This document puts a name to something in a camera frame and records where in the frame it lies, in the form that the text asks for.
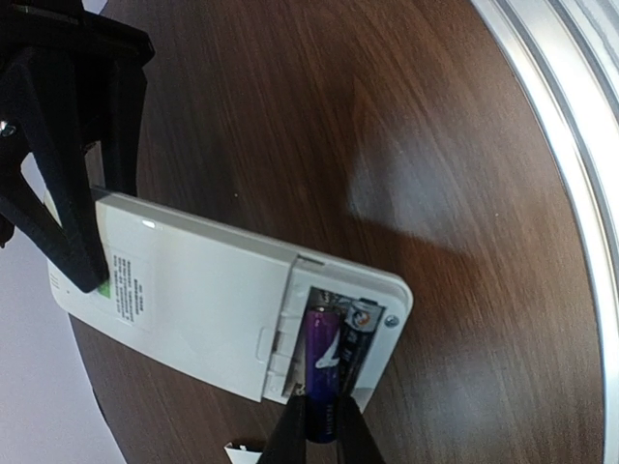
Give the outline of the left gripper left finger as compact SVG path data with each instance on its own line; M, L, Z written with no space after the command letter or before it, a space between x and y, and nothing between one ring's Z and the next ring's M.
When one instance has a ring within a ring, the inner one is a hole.
M292 396L262 451L259 464L306 462L306 397Z

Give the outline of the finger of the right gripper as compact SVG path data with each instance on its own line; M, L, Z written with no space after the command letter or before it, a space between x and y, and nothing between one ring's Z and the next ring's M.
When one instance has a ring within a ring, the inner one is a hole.
M1 215L82 292L108 277L84 163L69 55L21 49L1 73Z
M137 155L147 80L129 61L88 59L79 64L82 144L102 146L104 185L137 195Z

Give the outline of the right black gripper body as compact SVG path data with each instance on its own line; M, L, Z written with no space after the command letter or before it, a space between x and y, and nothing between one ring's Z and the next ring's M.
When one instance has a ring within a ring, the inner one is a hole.
M155 50L147 33L85 10L80 1L3 1L1 72L28 48L64 52L74 67L79 121L79 64L88 59L129 61L142 69Z

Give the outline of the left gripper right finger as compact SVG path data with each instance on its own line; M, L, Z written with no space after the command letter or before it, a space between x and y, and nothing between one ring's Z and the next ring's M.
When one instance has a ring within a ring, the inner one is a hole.
M336 426L338 463L385 463L358 404L351 396L342 396L339 398Z

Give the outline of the white battery cover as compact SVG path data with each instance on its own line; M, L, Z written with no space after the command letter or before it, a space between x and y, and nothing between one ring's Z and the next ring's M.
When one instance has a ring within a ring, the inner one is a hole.
M231 464L257 464L261 455L261 450L251 450L246 445L235 445L232 442L223 447Z

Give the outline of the black silver AAA battery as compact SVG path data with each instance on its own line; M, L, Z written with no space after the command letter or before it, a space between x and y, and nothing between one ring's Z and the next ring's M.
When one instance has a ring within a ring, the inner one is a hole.
M339 341L339 393L352 393L368 355L383 308L369 300L355 300L346 310Z

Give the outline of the purple AAA battery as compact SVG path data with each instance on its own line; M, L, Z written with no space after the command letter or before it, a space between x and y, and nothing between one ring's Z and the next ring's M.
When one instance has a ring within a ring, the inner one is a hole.
M339 396L340 314L326 306L311 307L305 319L306 436L327 444L336 436Z

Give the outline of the white remote control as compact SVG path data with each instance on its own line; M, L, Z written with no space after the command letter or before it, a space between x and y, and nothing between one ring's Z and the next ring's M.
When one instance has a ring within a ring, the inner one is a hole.
M305 312L320 296L383 308L353 391L366 406L413 305L397 275L93 189L109 279L80 291L55 266L54 300L136 352L253 401L305 381Z

